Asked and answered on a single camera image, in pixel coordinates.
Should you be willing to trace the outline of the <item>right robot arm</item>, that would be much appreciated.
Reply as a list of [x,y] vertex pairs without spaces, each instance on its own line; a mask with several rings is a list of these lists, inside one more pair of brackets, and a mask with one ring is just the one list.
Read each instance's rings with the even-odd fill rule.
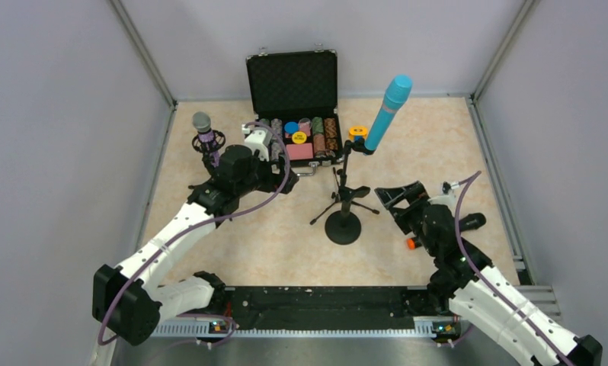
[[518,364],[599,365],[603,347],[592,335],[576,335],[546,315],[463,238],[463,196],[455,190],[473,181],[446,182],[435,197],[419,181],[375,190],[401,231],[434,260],[427,286],[434,305],[479,329]]

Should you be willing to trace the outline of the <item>black shock mount tripod stand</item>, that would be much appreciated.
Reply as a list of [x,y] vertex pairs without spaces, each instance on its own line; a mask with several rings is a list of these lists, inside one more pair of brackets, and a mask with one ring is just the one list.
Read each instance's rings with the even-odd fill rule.
[[229,190],[231,183],[226,181],[216,170],[219,166],[219,151],[225,144],[225,134],[212,128],[198,130],[197,135],[192,139],[193,149],[202,155],[202,163],[210,174],[210,179],[206,182],[206,185]]

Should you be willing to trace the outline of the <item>yellow and blue toy block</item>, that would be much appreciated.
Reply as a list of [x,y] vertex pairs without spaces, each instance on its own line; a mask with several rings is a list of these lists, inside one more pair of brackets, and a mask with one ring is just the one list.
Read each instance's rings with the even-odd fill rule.
[[348,139],[352,142],[365,140],[369,129],[365,126],[353,126],[348,130]]

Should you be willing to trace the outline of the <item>blue microphone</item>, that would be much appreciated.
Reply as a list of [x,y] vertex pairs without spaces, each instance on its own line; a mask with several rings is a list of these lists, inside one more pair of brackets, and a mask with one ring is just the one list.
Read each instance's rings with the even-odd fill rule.
[[412,86],[411,77],[403,74],[395,76],[389,83],[381,107],[364,141],[365,154],[374,154],[396,114],[409,99]]

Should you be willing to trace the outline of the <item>black poker chip case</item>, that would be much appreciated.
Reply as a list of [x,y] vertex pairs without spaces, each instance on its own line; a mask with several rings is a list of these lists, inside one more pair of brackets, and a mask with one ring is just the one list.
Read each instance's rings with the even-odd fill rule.
[[312,162],[330,166],[344,161],[338,116],[338,55],[335,50],[261,53],[246,59],[253,111],[258,120],[279,119],[285,126],[308,118],[320,120],[325,155],[316,153],[314,136],[306,142],[312,158],[291,159],[291,166]]

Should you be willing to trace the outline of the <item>black round base stand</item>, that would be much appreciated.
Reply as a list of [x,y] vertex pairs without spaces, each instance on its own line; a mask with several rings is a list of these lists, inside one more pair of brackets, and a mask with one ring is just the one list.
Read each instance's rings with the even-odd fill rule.
[[370,192],[371,188],[367,186],[355,189],[339,188],[341,209],[332,213],[325,221],[325,233],[333,243],[349,245],[360,237],[361,222],[357,215],[351,212],[351,206],[354,198],[366,197]]

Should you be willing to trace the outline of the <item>purple glitter microphone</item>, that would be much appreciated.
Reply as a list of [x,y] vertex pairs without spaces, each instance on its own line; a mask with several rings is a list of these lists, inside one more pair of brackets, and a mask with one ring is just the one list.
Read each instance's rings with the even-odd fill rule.
[[226,144],[226,136],[212,128],[210,116],[202,111],[193,115],[192,124],[197,131],[197,135],[192,140],[192,147],[202,154],[206,169],[214,170],[219,165],[219,151]]

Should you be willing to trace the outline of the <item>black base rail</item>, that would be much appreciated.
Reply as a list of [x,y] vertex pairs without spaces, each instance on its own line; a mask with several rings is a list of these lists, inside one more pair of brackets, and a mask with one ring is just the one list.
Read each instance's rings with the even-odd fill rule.
[[131,345],[151,336],[420,336],[438,342],[463,335],[466,321],[434,304],[424,287],[228,287],[192,277],[146,291],[110,285],[94,291],[94,318]]

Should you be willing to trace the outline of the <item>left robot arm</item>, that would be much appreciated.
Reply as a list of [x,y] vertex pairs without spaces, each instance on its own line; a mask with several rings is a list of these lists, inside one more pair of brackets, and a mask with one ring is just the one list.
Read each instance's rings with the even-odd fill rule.
[[198,272],[176,284],[161,281],[224,221],[289,194],[298,180],[285,154],[265,160],[247,144],[228,146],[210,178],[191,187],[179,211],[154,237],[119,264],[102,265],[94,273],[91,310],[100,323],[97,343],[122,339],[140,345],[164,321],[208,307],[221,284],[214,274]]

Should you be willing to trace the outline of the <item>black tripod stand with clip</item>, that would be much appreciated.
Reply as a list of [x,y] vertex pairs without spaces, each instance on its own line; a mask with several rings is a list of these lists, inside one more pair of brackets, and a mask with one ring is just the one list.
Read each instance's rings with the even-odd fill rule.
[[368,210],[372,214],[380,214],[377,209],[365,206],[364,204],[360,204],[354,201],[355,198],[366,197],[371,192],[370,187],[360,186],[359,188],[349,188],[347,186],[348,158],[352,152],[366,153],[368,156],[373,154],[372,150],[368,150],[365,147],[363,138],[359,138],[355,141],[345,141],[344,147],[342,149],[342,168],[333,168],[333,173],[335,175],[335,182],[337,186],[336,192],[331,195],[334,201],[329,206],[327,206],[317,217],[313,218],[309,222],[310,225],[314,225],[322,217],[323,214],[327,213],[336,204],[341,204],[341,209],[339,210],[341,219],[345,219],[350,216],[350,210],[352,206],[362,207],[363,209]]

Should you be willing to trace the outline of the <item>black microphone orange tip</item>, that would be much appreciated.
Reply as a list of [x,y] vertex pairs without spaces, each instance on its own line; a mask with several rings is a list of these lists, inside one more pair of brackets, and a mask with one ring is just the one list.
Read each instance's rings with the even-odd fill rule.
[[[483,213],[471,213],[459,220],[459,228],[461,231],[477,230],[486,223],[487,219]],[[423,246],[421,240],[417,236],[407,238],[406,244],[411,250],[418,249]]]

